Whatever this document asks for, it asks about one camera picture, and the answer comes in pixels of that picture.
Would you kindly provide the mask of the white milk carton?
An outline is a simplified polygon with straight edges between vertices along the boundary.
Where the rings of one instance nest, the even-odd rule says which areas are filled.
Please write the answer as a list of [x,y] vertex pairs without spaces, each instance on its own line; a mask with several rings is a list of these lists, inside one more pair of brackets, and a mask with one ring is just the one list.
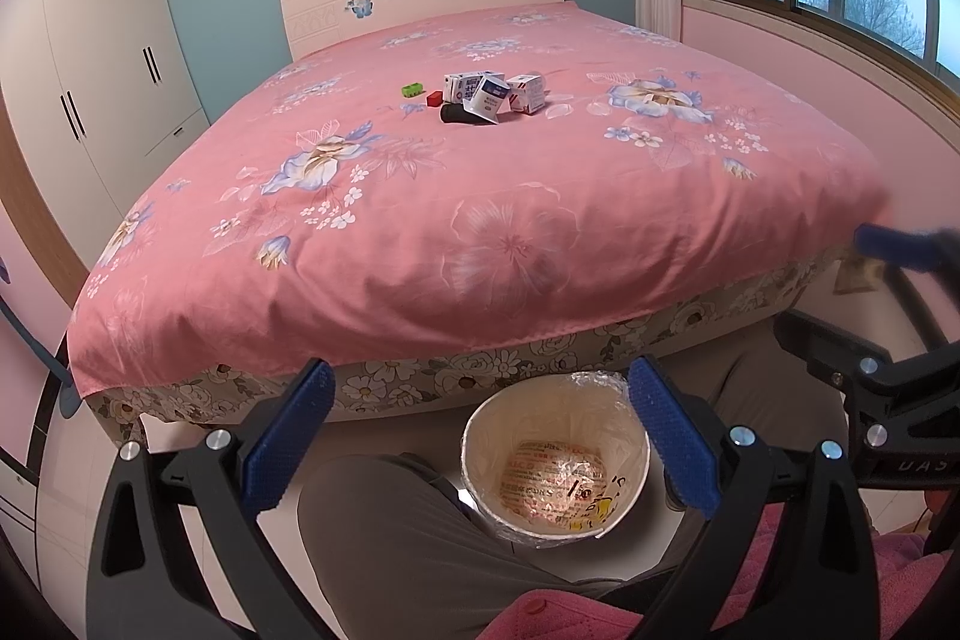
[[540,112],[547,105],[545,78],[540,73],[524,73],[508,80],[509,110],[514,113]]

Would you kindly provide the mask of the white blue yogurt cup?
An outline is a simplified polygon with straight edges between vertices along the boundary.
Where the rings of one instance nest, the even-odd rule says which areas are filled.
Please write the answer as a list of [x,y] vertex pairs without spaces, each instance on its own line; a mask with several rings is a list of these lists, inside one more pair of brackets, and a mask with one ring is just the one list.
[[511,92],[508,81],[496,73],[483,73],[478,80],[477,88],[464,101],[467,112],[487,120],[492,124],[498,122],[498,112]]

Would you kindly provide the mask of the black sock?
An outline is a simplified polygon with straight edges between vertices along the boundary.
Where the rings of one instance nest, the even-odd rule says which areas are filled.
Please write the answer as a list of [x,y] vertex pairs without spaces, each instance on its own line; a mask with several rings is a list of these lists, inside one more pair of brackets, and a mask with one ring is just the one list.
[[462,104],[446,103],[439,107],[439,117],[441,122],[448,125],[477,125],[477,127],[486,127],[487,125],[496,125],[498,120],[487,119],[483,115],[470,112]]

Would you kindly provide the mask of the small white milk box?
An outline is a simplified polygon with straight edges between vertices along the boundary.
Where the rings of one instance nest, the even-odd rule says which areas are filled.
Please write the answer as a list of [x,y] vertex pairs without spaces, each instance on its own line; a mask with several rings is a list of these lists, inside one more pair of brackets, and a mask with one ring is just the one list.
[[481,71],[459,71],[444,76],[443,101],[449,104],[464,104],[477,91],[483,80]]

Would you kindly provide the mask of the white lined trash bin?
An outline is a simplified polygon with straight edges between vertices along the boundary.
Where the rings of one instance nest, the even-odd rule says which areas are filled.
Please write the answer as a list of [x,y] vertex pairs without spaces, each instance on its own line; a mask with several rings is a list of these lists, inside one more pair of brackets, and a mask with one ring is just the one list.
[[473,411],[460,476],[496,536],[558,548],[619,525],[646,486],[651,455],[623,375],[542,375]]

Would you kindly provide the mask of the floral mattress side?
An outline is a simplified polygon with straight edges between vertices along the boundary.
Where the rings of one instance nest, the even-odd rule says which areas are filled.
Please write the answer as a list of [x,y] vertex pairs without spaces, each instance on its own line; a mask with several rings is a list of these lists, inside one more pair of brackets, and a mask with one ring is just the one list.
[[[558,338],[478,353],[342,365],[334,370],[332,419],[353,422],[462,408],[540,375],[620,372],[641,353],[672,356],[771,319],[850,255],[849,248],[830,248],[639,319]],[[238,424],[257,403],[281,395],[290,383],[288,377],[259,377],[220,364],[181,383],[99,392],[85,406],[112,442],[145,442],[145,416],[203,429]]]

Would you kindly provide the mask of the pink quilted garment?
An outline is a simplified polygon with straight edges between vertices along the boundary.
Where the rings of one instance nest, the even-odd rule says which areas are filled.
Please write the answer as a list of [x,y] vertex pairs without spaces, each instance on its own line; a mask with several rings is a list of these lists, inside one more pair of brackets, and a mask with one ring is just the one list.
[[[716,629],[726,629],[746,612],[760,583],[766,559],[781,520],[781,505],[770,505],[743,562],[732,593],[722,606]],[[878,594],[880,594],[880,637],[892,638],[916,611],[934,587],[950,554],[923,555],[924,537],[908,533],[872,533]],[[620,638],[641,622],[639,614],[602,604],[573,593],[537,590],[517,598],[480,633],[488,640],[511,638]]]

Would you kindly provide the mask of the pink floral bed cover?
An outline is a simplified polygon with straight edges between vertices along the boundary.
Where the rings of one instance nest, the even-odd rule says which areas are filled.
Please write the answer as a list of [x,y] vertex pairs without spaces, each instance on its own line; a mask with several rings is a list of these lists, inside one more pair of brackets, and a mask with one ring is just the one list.
[[[427,97],[459,71],[540,73],[547,105],[443,124]],[[571,3],[451,14],[223,113],[107,242],[70,369],[91,396],[558,338],[844,247],[887,209],[871,151],[758,74]]]

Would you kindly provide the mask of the white wardrobe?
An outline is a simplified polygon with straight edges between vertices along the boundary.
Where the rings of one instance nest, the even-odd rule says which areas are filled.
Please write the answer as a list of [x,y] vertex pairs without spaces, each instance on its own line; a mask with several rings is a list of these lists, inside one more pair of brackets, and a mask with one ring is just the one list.
[[73,130],[122,211],[208,128],[167,0],[2,0],[2,41],[49,47]]

